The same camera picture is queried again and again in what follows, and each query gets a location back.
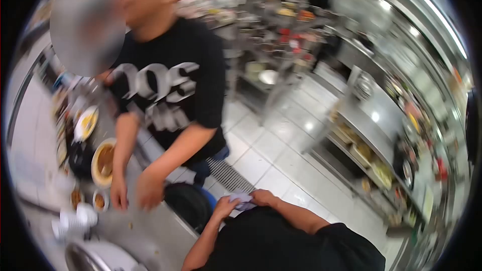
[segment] man's left hand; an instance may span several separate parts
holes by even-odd
[[[147,211],[164,200],[164,180],[149,167],[137,179],[137,204]]]

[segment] ceiling light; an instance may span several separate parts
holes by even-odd
[[[380,0],[380,5],[386,11],[388,11],[391,8],[391,5],[388,2],[386,2],[385,0]]]
[[[378,120],[380,119],[380,115],[377,112],[373,112],[372,119],[374,122],[378,122]]]
[[[443,25],[445,26],[445,28],[447,28],[447,30],[449,31],[449,34],[450,36],[452,37],[452,39],[454,39],[455,41],[455,44],[457,45],[458,49],[460,50],[460,52],[462,53],[462,56],[464,56],[464,58],[467,58],[467,54],[465,53],[464,51],[464,48],[462,47],[462,44],[460,43],[460,40],[458,39],[457,35],[455,34],[454,30],[452,29],[452,27],[449,25],[449,23],[447,22],[447,20],[445,19],[445,17],[442,15],[442,13],[439,11],[439,9],[437,9],[437,7],[430,1],[430,0],[424,0],[425,3],[427,3],[429,5],[429,7],[433,10],[433,12],[435,13],[435,15],[437,15],[437,17],[440,18],[440,21],[442,21]]]
[[[305,123],[305,129],[310,131],[311,129],[313,129],[313,124],[312,123]]]
[[[411,33],[412,35],[414,35],[415,37],[418,37],[418,35],[420,34],[420,33],[418,32],[418,30],[417,30],[415,27],[413,27],[413,26],[410,27],[410,33]]]

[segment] person's arm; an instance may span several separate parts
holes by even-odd
[[[136,145],[139,119],[132,112],[122,113],[116,123],[116,146],[112,161],[112,184],[110,197],[116,209],[127,209],[127,185],[124,179],[125,168]]]
[[[122,113],[116,122],[116,146],[114,148],[113,173],[124,177],[124,171],[136,146],[139,119],[132,112]]]
[[[229,196],[220,198],[214,208],[213,215],[202,231],[201,236],[191,250],[189,250],[188,255],[184,259],[181,271],[191,271],[201,268],[206,264],[209,255],[214,250],[214,242],[216,241],[217,233],[219,232],[219,226],[221,226],[223,220],[229,216],[239,202],[239,199],[229,202]]]
[[[330,225],[328,221],[306,208],[284,202],[268,190],[255,190],[250,194],[252,202],[259,206],[269,206],[279,212],[293,227],[308,234],[315,234],[320,228]]]
[[[142,172],[137,181],[137,201],[141,208],[150,210],[163,200],[167,176],[208,143],[216,130],[190,124],[167,151]]]

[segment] white cup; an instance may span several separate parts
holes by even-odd
[[[79,203],[77,205],[77,220],[83,226],[95,226],[97,224],[97,212],[92,205],[87,203]]]
[[[60,224],[72,231],[84,231],[86,230],[85,224],[77,218],[77,214],[73,211],[61,210],[60,211]]]
[[[57,240],[63,240],[67,237],[69,231],[67,227],[62,226],[60,220],[52,220],[53,235]]]

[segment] man's right hand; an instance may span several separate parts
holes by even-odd
[[[127,185],[125,184],[123,176],[112,176],[112,184],[110,186],[110,199],[115,209],[127,209],[127,205],[129,204],[129,202],[127,201]]]

